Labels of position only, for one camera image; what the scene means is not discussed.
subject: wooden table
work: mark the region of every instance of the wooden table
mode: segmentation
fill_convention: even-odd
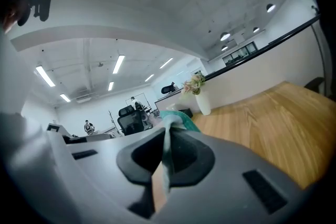
[[[288,82],[192,120],[204,134],[250,148],[302,188],[323,176],[336,146],[336,103]]]

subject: black panel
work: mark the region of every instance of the black panel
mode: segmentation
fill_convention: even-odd
[[[58,132],[59,126],[49,124],[47,131],[56,130]]]
[[[214,167],[215,155],[210,147],[190,135],[190,131],[171,128],[171,152],[174,173],[170,187],[193,186]]]
[[[64,138],[66,144],[78,144],[78,143],[86,143],[87,142],[86,136],[74,137],[74,138],[70,138],[70,139],[66,139],[65,136],[63,136],[63,138]]]
[[[95,154],[98,154],[98,152],[95,150],[88,150],[88,151],[76,152],[76,153],[73,153],[72,155],[74,159],[82,159],[82,158],[86,158],[86,157],[89,157]]]
[[[213,168],[215,155],[189,131],[171,128],[173,171],[170,186],[193,186]],[[117,155],[117,165],[126,178],[140,185],[151,185],[151,176],[162,160],[165,130],[145,137],[123,148]]]
[[[273,214],[287,204],[287,201],[280,196],[280,194],[257,170],[243,173],[243,177],[258,196],[269,214]]]

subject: person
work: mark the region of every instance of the person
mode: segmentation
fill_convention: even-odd
[[[134,96],[131,97],[131,102],[132,102],[132,107],[135,110],[142,110],[143,109],[142,103],[138,99],[135,99]]]
[[[86,120],[85,125],[84,125],[84,130],[86,131],[88,135],[93,135],[93,133],[95,132],[95,127],[91,122]]]
[[[8,39],[7,33],[16,23],[23,26],[29,18],[31,7],[41,3],[38,0],[0,0],[1,112],[21,113],[34,81],[33,70],[35,69],[33,65],[22,61]],[[13,62],[16,63],[16,68],[8,72],[6,67]]]
[[[311,9],[313,9],[315,11],[315,15],[319,15],[320,14],[320,11],[318,8],[316,8],[315,6],[311,6]]]
[[[175,84],[175,82],[172,82],[172,86],[174,87],[175,91],[178,90],[178,86]]]

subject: fluorescent ceiling light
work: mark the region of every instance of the fluorescent ceiling light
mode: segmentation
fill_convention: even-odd
[[[114,82],[113,82],[113,81],[112,81],[112,82],[110,82],[110,84],[109,84],[109,91],[111,91],[111,90],[112,90],[113,84],[114,84]]]
[[[163,65],[161,65],[160,69],[163,68],[167,63],[169,63],[173,58],[170,58],[167,62],[165,62]]]
[[[59,96],[61,96],[65,101],[67,101],[68,103],[70,102],[70,100],[69,100],[69,98],[67,98],[66,96],[65,96],[65,94],[60,94]]]
[[[230,36],[230,33],[224,32],[220,35],[220,40],[223,41],[223,40],[227,39],[229,36]]]
[[[55,84],[51,81],[51,79],[48,77],[47,73],[44,71],[42,66],[36,67],[37,72],[41,75],[41,77],[48,83],[50,87],[54,87]]]
[[[266,6],[266,10],[267,10],[267,12],[271,12],[273,9],[275,9],[275,5],[273,5],[273,4],[268,4],[268,5]]]
[[[119,55],[118,59],[117,59],[117,63],[115,64],[114,70],[113,70],[113,74],[117,74],[119,71],[119,68],[121,66],[121,63],[123,62],[125,58],[125,55]]]
[[[152,76],[154,76],[154,74],[151,74],[151,75],[145,80],[145,82],[146,82],[146,81],[149,81],[149,80],[151,79]]]

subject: teal cloth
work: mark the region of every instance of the teal cloth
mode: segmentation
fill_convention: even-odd
[[[190,131],[194,131],[194,132],[199,132],[199,133],[201,132],[197,128],[197,126],[195,125],[195,123],[193,123],[193,121],[185,113],[183,113],[181,111],[170,111],[170,110],[160,111],[160,116],[163,119],[163,121],[167,120],[167,119],[165,120],[164,118],[167,117],[168,115],[179,116],[182,119],[182,124],[185,127],[184,129],[187,129],[187,130],[190,130]],[[179,122],[178,120],[176,122],[175,122],[175,120],[172,120],[172,126],[173,127],[183,128],[182,126],[179,126],[178,122]]]
[[[174,174],[174,165],[171,151],[170,128],[177,127],[199,133],[200,130],[193,123],[193,121],[185,113],[181,111],[160,111],[160,116],[163,119],[163,125],[166,129],[163,142],[162,167],[163,167],[163,189],[166,195],[168,195],[170,191],[169,178]]]

